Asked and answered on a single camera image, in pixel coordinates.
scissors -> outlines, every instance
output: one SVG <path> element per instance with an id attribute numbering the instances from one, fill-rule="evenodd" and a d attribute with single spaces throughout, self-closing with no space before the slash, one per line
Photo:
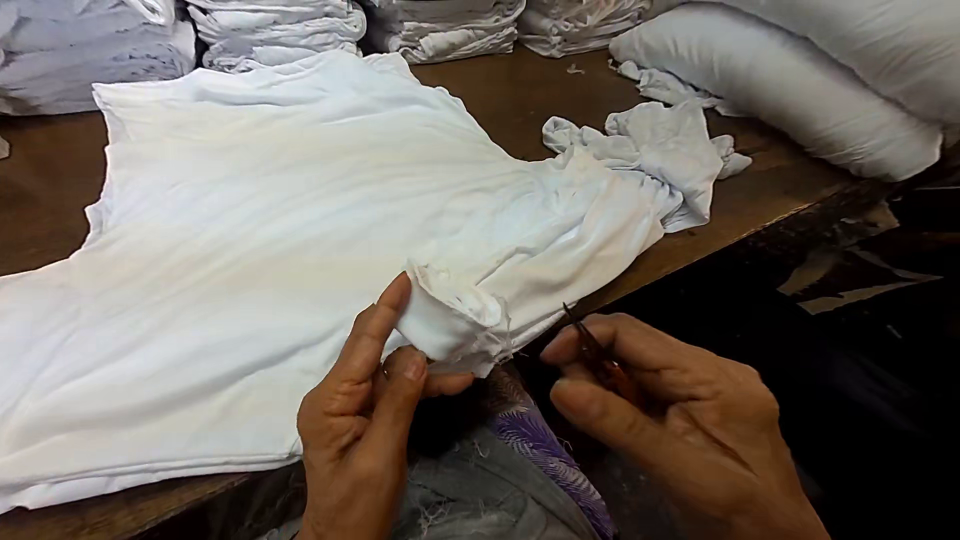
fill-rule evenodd
<path id="1" fill-rule="evenodd" d="M 618 394 L 628 402 L 640 406 L 642 401 L 639 394 L 636 393 L 634 383 L 627 377 L 627 374 L 620 368 L 620 364 L 610 357 L 607 350 L 596 337 L 587 330 L 583 321 L 573 315 L 570 307 L 564 303 L 564 313 L 570 318 L 573 328 L 577 329 L 580 337 L 580 351 L 583 353 L 584 363 L 587 369 L 600 381 L 605 388 Z"/>

crumpled white cloth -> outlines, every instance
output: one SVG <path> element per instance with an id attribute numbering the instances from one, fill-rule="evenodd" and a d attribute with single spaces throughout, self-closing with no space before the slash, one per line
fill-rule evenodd
<path id="1" fill-rule="evenodd" d="M 378 51 L 410 63 L 450 61 L 514 50 L 526 0 L 360 0 Z"/>
<path id="2" fill-rule="evenodd" d="M 0 511 L 298 459 L 300 399 L 404 268 L 386 352 L 485 375 L 704 222 L 723 168 L 702 111 L 659 104 L 516 160 L 396 54 L 95 91 L 84 245 L 0 278 Z"/>
<path id="3" fill-rule="evenodd" d="M 17 0 L 0 4 L 0 113 L 95 110 L 90 84 L 173 79 L 194 66 L 189 23 L 170 2 Z"/>
<path id="4" fill-rule="evenodd" d="M 683 4 L 614 38 L 610 51 L 722 97 L 859 176 L 904 180 L 940 157 L 938 126 L 877 95 L 809 40 L 734 8 Z"/>
<path id="5" fill-rule="evenodd" d="M 679 105 L 684 101 L 692 101 L 703 109 L 716 109 L 724 116 L 748 116 L 727 103 L 724 99 L 687 83 L 672 73 L 655 68 L 637 67 L 632 60 L 627 60 L 614 68 L 627 79 L 636 81 L 636 89 L 640 95 L 656 99 L 670 105 Z"/>
<path id="6" fill-rule="evenodd" d="M 550 58 L 603 49 L 649 7 L 650 0 L 527 0 L 518 39 Z"/>
<path id="7" fill-rule="evenodd" d="M 332 49 L 359 54 L 357 41 L 367 31 L 363 10 L 351 0 L 188 1 L 197 33 L 209 45 L 204 67 L 219 71 L 280 65 Z"/>

purple patterned fabric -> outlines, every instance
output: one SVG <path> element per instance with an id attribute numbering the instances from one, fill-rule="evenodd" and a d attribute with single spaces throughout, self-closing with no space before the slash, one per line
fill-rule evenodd
<path id="1" fill-rule="evenodd" d="M 496 437 L 559 485 L 580 506 L 602 540 L 613 539 L 616 528 L 607 504 L 546 425 L 519 375 L 509 366 L 497 366 L 487 379 L 492 389 L 489 424 Z"/>

stack of folded white fabric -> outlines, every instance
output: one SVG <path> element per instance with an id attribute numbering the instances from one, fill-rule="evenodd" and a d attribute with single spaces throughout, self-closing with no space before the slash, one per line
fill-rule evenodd
<path id="1" fill-rule="evenodd" d="M 526 0 L 360 0 L 370 43 L 410 63 L 457 60 L 514 50 Z"/>
<path id="2" fill-rule="evenodd" d="M 649 0 L 529 0 L 520 42 L 551 58 L 603 49 L 635 27 Z"/>
<path id="3" fill-rule="evenodd" d="M 318 52 L 358 54 L 367 30 L 351 0 L 187 0 L 200 39 L 210 48 L 204 66 L 243 72 Z"/>
<path id="4" fill-rule="evenodd" d="M 194 39 L 174 0 L 0 0 L 0 113 L 95 110 L 91 83 L 177 78 Z"/>
<path id="5" fill-rule="evenodd" d="M 893 181 L 936 162 L 960 126 L 956 0 L 681 3 L 655 0 L 651 12 L 674 9 L 611 43 L 648 97 L 757 116 L 814 156 Z"/>

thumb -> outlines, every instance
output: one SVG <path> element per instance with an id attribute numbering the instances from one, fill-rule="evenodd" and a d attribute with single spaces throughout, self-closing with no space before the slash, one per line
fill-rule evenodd
<path id="1" fill-rule="evenodd" d="M 560 379 L 550 401 L 579 430 L 625 454 L 646 469 L 669 469 L 683 441 L 640 409 L 611 391 L 586 380 Z"/>
<path id="2" fill-rule="evenodd" d="M 426 383 L 426 357 L 412 347 L 397 349 L 390 362 L 394 375 L 387 381 L 383 395 L 373 409 L 373 416 L 361 446 L 383 455 L 406 452 L 410 424 Z"/>

